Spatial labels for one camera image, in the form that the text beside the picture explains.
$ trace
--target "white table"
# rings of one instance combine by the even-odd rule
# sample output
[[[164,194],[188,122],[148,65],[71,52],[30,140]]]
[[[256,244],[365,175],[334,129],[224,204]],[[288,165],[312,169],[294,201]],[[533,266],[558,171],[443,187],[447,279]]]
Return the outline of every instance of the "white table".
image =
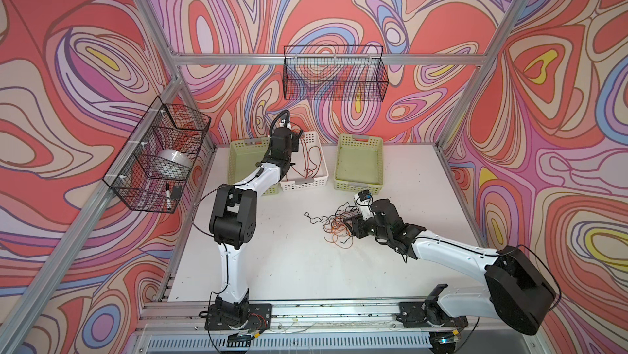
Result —
[[[477,284],[436,263],[404,264],[370,236],[348,250],[326,242],[322,225],[310,224],[303,213],[331,215],[353,194],[334,189],[336,147],[323,147],[323,153],[330,172],[325,187],[280,191],[257,202],[257,228],[245,250],[250,300],[416,297],[440,283]],[[226,182],[228,156],[228,148],[218,149],[206,193]],[[375,200],[380,198],[390,199],[406,223],[477,244],[433,146],[384,146],[384,188]],[[213,203],[211,194],[195,219],[207,231]],[[221,284],[216,243],[192,227],[168,301],[208,301]]]

